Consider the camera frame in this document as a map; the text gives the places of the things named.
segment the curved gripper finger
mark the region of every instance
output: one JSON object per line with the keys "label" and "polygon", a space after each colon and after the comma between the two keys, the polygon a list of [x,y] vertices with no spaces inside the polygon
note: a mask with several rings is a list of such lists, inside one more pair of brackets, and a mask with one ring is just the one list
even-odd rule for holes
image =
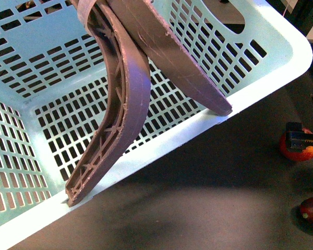
{"label": "curved gripper finger", "polygon": [[97,1],[89,18],[88,30],[101,48],[106,64],[108,102],[101,125],[66,183],[68,206],[79,203],[138,136],[150,101],[147,56],[105,0]]}

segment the light blue plastic basket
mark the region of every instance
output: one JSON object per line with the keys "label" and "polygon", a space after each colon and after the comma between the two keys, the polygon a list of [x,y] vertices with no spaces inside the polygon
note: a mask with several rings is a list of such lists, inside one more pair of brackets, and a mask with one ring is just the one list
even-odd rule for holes
{"label": "light blue plastic basket", "polygon": [[[0,1],[0,226],[64,189],[107,100],[103,57],[70,2],[34,0],[34,7],[22,11],[24,2]],[[309,67],[307,40],[265,1],[231,2],[245,19],[241,34],[226,28],[200,0],[154,1],[234,112],[214,116],[150,62],[150,110],[123,158],[135,162],[134,152],[150,150],[137,159],[138,169]]]}

